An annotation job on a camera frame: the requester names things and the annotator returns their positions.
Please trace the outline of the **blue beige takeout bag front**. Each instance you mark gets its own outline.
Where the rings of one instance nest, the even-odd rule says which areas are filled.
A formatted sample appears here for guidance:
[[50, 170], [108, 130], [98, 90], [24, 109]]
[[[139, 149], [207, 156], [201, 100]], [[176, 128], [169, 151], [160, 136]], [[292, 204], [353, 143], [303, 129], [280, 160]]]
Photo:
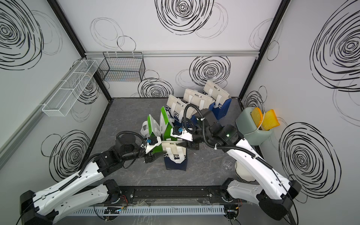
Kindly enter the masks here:
[[188, 165], [186, 142], [163, 141], [162, 148], [167, 170], [186, 171]]

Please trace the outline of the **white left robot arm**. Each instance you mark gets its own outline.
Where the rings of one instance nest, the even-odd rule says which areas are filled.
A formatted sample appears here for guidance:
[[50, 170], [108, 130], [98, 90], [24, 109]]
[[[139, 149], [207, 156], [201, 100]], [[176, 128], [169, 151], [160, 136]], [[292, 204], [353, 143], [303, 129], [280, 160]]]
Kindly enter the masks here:
[[159, 136], [144, 138], [141, 134], [122, 131], [115, 138], [115, 145], [102, 153], [91, 155], [77, 172], [48, 187], [20, 196], [20, 217], [22, 225], [52, 225], [81, 208], [98, 203], [117, 204], [127, 196], [114, 180], [84, 191], [90, 184], [100, 181], [124, 167], [126, 161], [150, 156], [152, 150], [161, 145]]

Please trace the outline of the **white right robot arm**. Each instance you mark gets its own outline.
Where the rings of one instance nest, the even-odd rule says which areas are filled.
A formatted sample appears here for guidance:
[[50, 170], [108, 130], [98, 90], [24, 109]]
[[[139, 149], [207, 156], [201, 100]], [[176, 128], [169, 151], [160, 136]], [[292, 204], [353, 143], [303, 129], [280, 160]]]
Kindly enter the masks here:
[[209, 109], [187, 104], [183, 112], [184, 129], [197, 135], [194, 142], [222, 150], [239, 163], [257, 184], [242, 183], [228, 178], [221, 186], [221, 196], [227, 202], [235, 199], [257, 204], [274, 220], [281, 220], [294, 206], [294, 198], [302, 186], [279, 174], [249, 144], [244, 135], [232, 125], [222, 126]]

